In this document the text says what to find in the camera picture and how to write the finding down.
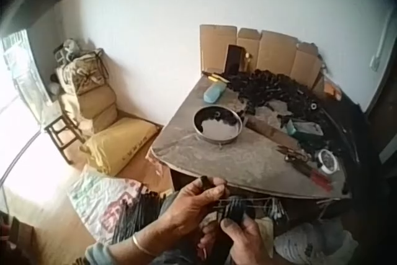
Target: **white plastic bag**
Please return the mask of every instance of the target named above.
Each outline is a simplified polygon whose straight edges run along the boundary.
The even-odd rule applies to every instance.
[[[132,179],[111,178],[85,166],[68,196],[81,221],[96,241],[109,244],[122,202],[129,204],[147,188]]]

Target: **metal bowl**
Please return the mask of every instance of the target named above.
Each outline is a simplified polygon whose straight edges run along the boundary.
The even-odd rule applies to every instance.
[[[213,144],[233,142],[243,129],[243,123],[235,111],[212,105],[201,108],[193,117],[197,135]]]

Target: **electrical outlet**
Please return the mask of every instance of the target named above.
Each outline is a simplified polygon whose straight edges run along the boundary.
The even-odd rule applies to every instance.
[[[373,71],[378,71],[379,69],[379,57],[372,56],[370,62],[370,69]]]

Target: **red handle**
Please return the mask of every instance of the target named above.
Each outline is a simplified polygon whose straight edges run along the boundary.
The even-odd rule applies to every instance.
[[[327,192],[332,191],[332,185],[330,185],[328,179],[324,179],[323,177],[317,175],[316,173],[312,172],[310,175],[310,179],[317,184],[318,186],[321,186],[323,189],[325,189]]]

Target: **wooden stool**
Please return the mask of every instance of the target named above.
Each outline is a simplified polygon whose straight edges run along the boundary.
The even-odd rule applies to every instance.
[[[62,121],[65,126],[59,130],[56,130],[54,126],[60,121]],[[44,130],[49,134],[52,142],[55,144],[56,148],[59,150],[66,162],[68,164],[71,164],[72,162],[65,155],[65,149],[67,149],[67,147],[69,147],[76,140],[84,143],[84,139],[80,136],[77,126],[64,112],[62,112],[62,114],[58,116],[54,121],[50,122],[50,124],[48,124],[44,128]],[[63,143],[59,136],[59,134],[64,130],[69,130],[74,135],[72,140],[67,143]]]

